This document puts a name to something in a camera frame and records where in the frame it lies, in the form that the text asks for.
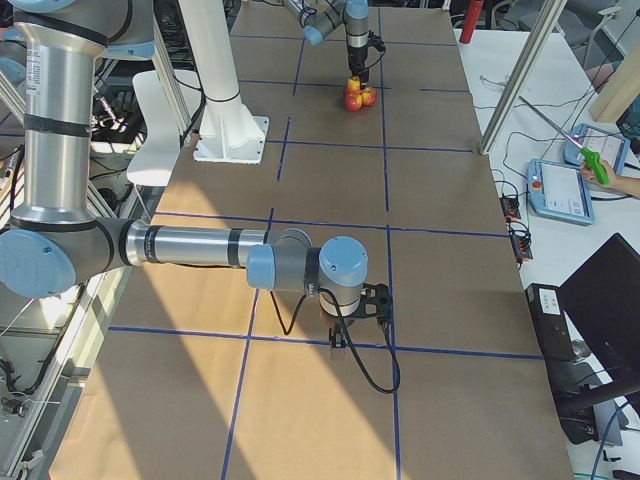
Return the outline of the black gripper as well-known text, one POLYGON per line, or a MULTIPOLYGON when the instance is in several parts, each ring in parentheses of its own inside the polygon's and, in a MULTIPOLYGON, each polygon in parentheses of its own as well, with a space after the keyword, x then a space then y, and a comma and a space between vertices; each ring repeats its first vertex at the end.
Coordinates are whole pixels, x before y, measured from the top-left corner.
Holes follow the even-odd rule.
POLYGON ((380 328, 388 328, 393 321, 393 299, 386 284, 364 283, 358 302, 335 306, 326 292, 320 293, 320 304, 326 315, 336 324, 329 328, 329 342, 332 349, 344 349, 347 340, 341 326, 350 327, 359 320, 375 319, 380 328))
POLYGON ((370 69, 385 55, 385 43, 381 36, 369 30, 367 34, 347 34, 347 58, 350 72, 360 78, 362 88, 366 88, 370 79, 370 69), (374 48, 379 57, 372 64, 367 65, 368 50, 374 48))

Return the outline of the person hand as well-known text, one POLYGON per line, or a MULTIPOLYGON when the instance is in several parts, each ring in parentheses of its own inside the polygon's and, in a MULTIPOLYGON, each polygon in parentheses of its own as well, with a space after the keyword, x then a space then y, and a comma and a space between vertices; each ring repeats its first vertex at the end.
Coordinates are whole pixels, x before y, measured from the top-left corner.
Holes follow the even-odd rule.
POLYGON ((606 172, 606 175, 607 175, 607 178, 608 178, 608 182, 607 183, 601 183, 597 179, 597 176, 594 173, 594 171, 592 169, 590 169, 586 163, 582 163, 581 164, 581 175, 582 175, 583 179, 586 180, 586 181, 589 181, 591 183, 594 183, 596 185, 604 186, 606 188, 613 188, 616 185, 616 180, 617 180, 617 177, 616 177, 614 169, 611 167, 609 162, 606 161, 606 160, 600 160, 600 165, 602 166, 602 168, 606 172))

